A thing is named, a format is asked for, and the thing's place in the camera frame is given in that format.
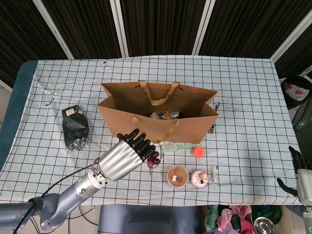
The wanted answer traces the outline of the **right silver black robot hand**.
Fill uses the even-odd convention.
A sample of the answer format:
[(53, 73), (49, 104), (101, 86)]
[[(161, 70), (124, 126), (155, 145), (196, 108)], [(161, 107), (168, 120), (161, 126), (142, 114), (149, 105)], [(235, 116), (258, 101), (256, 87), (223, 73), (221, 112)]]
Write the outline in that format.
[(312, 206), (312, 163), (305, 160), (301, 153), (289, 146), (296, 178), (296, 189), (286, 186), (277, 178), (279, 187), (285, 192), (297, 197), (305, 207)]

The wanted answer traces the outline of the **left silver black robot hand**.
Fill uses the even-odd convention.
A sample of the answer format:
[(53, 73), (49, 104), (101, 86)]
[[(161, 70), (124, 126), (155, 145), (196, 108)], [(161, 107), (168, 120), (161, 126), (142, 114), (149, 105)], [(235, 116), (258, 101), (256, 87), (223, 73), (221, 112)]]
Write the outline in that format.
[(146, 134), (139, 133), (136, 128), (129, 134), (117, 134), (118, 143), (112, 146), (99, 159), (93, 170), (107, 180), (117, 181), (149, 159), (156, 147), (146, 138)]

